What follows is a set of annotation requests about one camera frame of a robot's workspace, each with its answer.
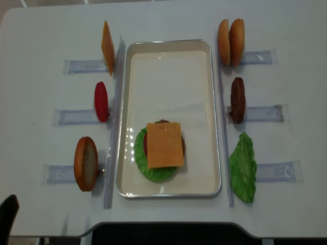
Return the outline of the sesame bun top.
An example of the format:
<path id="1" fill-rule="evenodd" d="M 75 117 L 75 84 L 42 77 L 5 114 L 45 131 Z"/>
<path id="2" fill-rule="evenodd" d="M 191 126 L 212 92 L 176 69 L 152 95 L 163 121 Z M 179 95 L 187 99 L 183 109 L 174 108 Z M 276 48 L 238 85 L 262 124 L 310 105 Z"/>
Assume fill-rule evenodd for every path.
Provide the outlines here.
<path id="1" fill-rule="evenodd" d="M 230 65 L 230 43 L 227 19 L 222 20 L 218 27 L 217 41 L 221 62 L 224 65 Z"/>

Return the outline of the clear holder behind patty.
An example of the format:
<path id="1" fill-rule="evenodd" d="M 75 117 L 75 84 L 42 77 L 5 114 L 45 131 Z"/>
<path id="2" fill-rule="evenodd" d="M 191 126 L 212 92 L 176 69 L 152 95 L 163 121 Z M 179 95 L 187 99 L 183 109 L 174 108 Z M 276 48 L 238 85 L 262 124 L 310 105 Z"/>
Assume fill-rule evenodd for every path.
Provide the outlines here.
<path id="1" fill-rule="evenodd" d="M 289 122 L 288 104 L 246 107 L 243 123 Z"/>

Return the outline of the orange cheese slice on stack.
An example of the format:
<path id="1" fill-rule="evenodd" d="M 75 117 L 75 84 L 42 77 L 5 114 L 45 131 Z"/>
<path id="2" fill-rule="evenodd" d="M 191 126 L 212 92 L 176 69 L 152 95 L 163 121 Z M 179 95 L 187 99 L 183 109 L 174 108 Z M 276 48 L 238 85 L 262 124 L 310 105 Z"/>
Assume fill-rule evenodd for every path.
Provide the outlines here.
<path id="1" fill-rule="evenodd" d="M 180 123 L 147 124 L 147 161 L 149 169 L 184 165 Z"/>

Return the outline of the clear holder behind lettuce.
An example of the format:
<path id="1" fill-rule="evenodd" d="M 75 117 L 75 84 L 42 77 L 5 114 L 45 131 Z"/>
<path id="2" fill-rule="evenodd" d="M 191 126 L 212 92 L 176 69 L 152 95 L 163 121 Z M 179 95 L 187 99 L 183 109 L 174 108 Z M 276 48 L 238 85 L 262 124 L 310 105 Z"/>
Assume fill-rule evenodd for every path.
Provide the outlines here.
<path id="1" fill-rule="evenodd" d="M 299 161 L 284 163 L 258 164 L 256 182 L 301 182 L 301 168 Z"/>

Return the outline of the standing brown meat patty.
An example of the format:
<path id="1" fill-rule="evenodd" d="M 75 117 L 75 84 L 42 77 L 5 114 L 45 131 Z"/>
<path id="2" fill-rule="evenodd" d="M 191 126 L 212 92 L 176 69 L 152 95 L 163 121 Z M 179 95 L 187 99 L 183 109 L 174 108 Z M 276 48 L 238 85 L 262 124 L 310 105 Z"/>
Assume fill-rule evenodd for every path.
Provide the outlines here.
<path id="1" fill-rule="evenodd" d="M 243 79 L 236 77 L 231 86 L 231 117 L 234 123 L 242 123 L 245 115 L 246 100 Z"/>

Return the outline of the standing cut bun half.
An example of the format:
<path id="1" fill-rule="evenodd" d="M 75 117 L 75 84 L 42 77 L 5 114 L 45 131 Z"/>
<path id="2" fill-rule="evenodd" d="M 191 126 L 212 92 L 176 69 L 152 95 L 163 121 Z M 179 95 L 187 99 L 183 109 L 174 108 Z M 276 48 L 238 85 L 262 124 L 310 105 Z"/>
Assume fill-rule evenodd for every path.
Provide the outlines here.
<path id="1" fill-rule="evenodd" d="M 79 139 L 74 157 L 74 176 L 82 191 L 92 191 L 98 171 L 98 152 L 94 141 L 88 137 Z"/>

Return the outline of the right long clear acrylic rail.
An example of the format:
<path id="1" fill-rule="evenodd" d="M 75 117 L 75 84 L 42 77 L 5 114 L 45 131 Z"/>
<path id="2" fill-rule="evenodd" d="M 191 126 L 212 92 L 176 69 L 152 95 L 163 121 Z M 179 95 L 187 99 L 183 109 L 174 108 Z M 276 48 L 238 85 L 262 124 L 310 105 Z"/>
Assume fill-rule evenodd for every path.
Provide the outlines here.
<path id="1" fill-rule="evenodd" d="M 225 114 L 225 105 L 224 105 L 224 88 L 221 79 L 221 59 L 218 49 L 218 31 L 215 33 L 215 48 L 216 48 L 216 67 L 217 67 L 217 80 L 218 80 L 218 89 L 219 89 L 219 100 L 220 100 L 220 114 L 221 114 L 221 127 L 222 127 L 222 138 L 223 138 L 223 151 L 224 151 L 224 164 L 226 172 L 226 185 L 227 185 L 227 196 L 229 207 L 232 208 L 235 206 L 235 198 L 232 191 L 230 183 L 230 168 L 229 168 L 229 145 L 228 145 L 228 134 L 226 128 L 226 114 Z"/>

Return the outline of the clear holder behind tomato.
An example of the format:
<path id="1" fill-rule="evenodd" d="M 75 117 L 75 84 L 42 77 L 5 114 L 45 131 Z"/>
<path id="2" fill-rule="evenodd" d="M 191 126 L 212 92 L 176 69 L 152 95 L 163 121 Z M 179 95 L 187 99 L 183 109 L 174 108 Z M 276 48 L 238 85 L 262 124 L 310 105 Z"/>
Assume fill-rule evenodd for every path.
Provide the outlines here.
<path id="1" fill-rule="evenodd" d="M 52 119 L 53 126 L 67 125 L 98 125 L 107 123 L 112 115 L 108 112 L 104 122 L 99 121 L 95 110 L 54 110 Z"/>

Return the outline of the clear holder behind bun tops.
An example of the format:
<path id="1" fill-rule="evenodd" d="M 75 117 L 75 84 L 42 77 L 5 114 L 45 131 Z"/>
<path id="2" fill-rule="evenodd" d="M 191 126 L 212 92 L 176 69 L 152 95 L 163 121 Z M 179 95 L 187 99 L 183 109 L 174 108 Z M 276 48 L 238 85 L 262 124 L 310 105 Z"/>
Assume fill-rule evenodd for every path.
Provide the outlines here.
<path id="1" fill-rule="evenodd" d="M 276 49 L 245 52 L 243 54 L 240 64 L 241 65 L 278 64 Z"/>

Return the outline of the red tomato slice on stack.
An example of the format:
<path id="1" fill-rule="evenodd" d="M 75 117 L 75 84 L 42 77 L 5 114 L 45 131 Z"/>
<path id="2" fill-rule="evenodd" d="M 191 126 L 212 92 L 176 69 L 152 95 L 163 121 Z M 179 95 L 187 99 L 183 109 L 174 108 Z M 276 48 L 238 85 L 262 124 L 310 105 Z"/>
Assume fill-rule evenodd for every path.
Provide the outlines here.
<path id="1" fill-rule="evenodd" d="M 143 145 L 144 145 L 145 156 L 148 157 L 148 152 L 147 152 L 147 132 L 145 133 L 145 136 L 144 136 Z"/>

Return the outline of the standing red tomato slice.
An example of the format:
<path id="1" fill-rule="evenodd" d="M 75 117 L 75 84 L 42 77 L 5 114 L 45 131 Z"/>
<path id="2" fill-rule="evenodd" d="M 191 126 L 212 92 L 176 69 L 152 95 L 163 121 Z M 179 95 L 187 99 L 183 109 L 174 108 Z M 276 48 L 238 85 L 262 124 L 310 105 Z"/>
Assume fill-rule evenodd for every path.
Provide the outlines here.
<path id="1" fill-rule="evenodd" d="M 107 90 L 102 81 L 96 84 L 94 105 L 98 120 L 102 123 L 107 122 L 108 118 L 108 95 Z"/>

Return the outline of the long clear acrylic rail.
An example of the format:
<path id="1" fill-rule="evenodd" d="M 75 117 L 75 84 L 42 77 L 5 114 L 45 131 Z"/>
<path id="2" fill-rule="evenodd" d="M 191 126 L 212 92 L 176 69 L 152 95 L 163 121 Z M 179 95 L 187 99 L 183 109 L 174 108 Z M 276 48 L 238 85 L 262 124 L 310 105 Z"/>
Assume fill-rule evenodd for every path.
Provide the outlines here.
<path id="1" fill-rule="evenodd" d="M 114 174 L 115 164 L 118 159 L 118 146 L 121 132 L 121 110 L 122 110 L 122 96 L 124 94 L 124 65 L 125 65 L 125 50 L 126 44 L 120 36 L 120 45 L 117 55 L 116 63 L 116 77 L 115 77 L 115 94 L 113 101 L 112 119 L 111 119 L 111 138 L 109 156 L 106 165 L 106 181 L 105 181 L 105 194 L 104 194 L 104 209 L 112 207 L 112 197 L 114 188 Z"/>
<path id="2" fill-rule="evenodd" d="M 230 183 L 230 168 L 229 168 L 229 145 L 228 145 L 228 134 L 226 128 L 226 114 L 225 114 L 225 105 L 224 105 L 224 88 L 221 79 L 221 59 L 218 49 L 218 31 L 215 33 L 215 48 L 216 48 L 216 67 L 217 67 L 217 80 L 218 80 L 218 89 L 219 89 L 219 100 L 220 100 L 220 114 L 221 114 L 221 127 L 222 127 L 222 138 L 223 138 L 223 151 L 224 151 L 224 164 L 226 172 L 226 185 L 227 185 L 227 196 L 229 207 L 232 208 L 235 206 L 235 198 L 232 191 Z"/>

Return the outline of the green lettuce leaf on stack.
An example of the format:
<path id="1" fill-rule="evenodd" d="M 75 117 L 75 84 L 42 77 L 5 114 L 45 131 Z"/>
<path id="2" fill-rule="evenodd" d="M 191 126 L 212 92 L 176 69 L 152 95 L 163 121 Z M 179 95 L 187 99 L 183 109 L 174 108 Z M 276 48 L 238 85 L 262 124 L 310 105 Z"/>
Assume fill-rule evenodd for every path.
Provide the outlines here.
<path id="1" fill-rule="evenodd" d="M 144 139 L 147 128 L 141 129 L 138 133 L 134 144 L 135 163 L 140 172 L 150 181 L 160 182 L 172 177 L 177 171 L 177 167 L 148 168 L 147 157 L 144 151 Z"/>

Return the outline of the left long clear acrylic rail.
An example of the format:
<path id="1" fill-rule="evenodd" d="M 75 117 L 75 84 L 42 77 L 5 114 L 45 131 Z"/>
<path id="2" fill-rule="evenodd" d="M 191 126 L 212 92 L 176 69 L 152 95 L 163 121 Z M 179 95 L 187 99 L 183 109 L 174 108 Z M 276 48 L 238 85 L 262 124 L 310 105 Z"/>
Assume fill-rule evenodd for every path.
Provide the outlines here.
<path id="1" fill-rule="evenodd" d="M 105 181 L 105 194 L 104 194 L 104 209 L 112 207 L 112 197 L 114 188 L 114 174 L 115 164 L 118 159 L 118 146 L 121 132 L 121 110 L 122 110 L 122 96 L 124 94 L 124 65 L 125 65 L 125 50 L 126 44 L 120 36 L 120 45 L 117 55 L 116 63 L 116 77 L 115 77 L 115 94 L 113 101 L 112 119 L 111 119 L 111 138 L 109 156 L 106 165 L 106 181 Z"/>

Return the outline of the black chair back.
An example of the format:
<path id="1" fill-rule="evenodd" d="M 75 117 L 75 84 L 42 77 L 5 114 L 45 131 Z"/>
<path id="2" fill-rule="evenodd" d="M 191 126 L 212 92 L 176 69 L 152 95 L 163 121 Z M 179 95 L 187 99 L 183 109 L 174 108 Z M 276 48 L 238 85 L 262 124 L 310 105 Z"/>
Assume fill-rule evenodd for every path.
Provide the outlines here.
<path id="1" fill-rule="evenodd" d="M 10 232 L 19 210 L 17 196 L 12 194 L 0 206 L 0 240 L 1 245 L 8 244 Z"/>

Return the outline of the standing green lettuce leaf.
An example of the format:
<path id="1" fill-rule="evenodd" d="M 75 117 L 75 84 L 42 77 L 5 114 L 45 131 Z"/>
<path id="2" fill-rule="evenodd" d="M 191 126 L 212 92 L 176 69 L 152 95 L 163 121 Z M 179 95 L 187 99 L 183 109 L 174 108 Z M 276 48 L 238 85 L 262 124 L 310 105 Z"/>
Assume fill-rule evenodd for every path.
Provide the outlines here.
<path id="1" fill-rule="evenodd" d="M 234 194 L 245 203 L 252 203 L 256 192 L 257 163 L 252 139 L 243 132 L 229 158 L 230 183 Z"/>

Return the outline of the brown meat patty on stack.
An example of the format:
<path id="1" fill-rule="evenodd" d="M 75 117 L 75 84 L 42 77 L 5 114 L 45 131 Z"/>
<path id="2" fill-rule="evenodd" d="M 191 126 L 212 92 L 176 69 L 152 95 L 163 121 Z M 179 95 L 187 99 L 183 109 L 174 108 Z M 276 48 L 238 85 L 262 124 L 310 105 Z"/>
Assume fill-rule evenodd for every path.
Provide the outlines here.
<path id="1" fill-rule="evenodd" d="M 164 120 L 164 119 L 161 119 L 159 121 L 156 121 L 155 123 L 170 123 L 169 121 L 167 120 Z M 185 141 L 184 141 L 184 138 L 183 136 L 181 136 L 181 141 L 182 141 L 182 152 L 183 152 L 183 155 L 185 156 Z"/>

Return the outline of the clear holder behind cheese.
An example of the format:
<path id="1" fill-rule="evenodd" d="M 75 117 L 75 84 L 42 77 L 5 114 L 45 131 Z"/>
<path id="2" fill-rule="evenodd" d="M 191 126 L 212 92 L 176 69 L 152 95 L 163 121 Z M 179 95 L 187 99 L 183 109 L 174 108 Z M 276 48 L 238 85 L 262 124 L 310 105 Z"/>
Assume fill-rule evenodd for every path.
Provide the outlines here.
<path id="1" fill-rule="evenodd" d="M 103 60 L 65 60 L 63 74 L 88 74 L 108 72 L 109 69 Z"/>

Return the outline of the white rectangular metal tray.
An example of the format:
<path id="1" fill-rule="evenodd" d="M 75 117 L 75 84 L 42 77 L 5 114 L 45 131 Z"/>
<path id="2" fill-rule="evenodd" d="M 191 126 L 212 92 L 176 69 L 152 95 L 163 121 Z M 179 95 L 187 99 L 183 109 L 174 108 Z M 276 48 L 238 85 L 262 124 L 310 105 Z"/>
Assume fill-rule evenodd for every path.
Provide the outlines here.
<path id="1" fill-rule="evenodd" d="M 181 125 L 185 164 L 162 181 L 138 169 L 137 135 L 147 123 Z M 212 51 L 201 39 L 139 42 L 126 54 L 116 186 L 126 198 L 208 197 L 221 186 Z"/>

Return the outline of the standing orange cheese slice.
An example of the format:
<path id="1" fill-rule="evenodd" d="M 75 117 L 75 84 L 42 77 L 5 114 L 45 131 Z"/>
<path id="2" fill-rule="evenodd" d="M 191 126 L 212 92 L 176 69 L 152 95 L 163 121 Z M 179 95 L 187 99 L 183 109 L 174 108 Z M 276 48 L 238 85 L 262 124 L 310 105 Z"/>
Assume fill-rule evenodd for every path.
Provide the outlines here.
<path id="1" fill-rule="evenodd" d="M 101 49 L 105 58 L 109 74 L 113 75 L 115 51 L 107 21 L 104 21 Z"/>

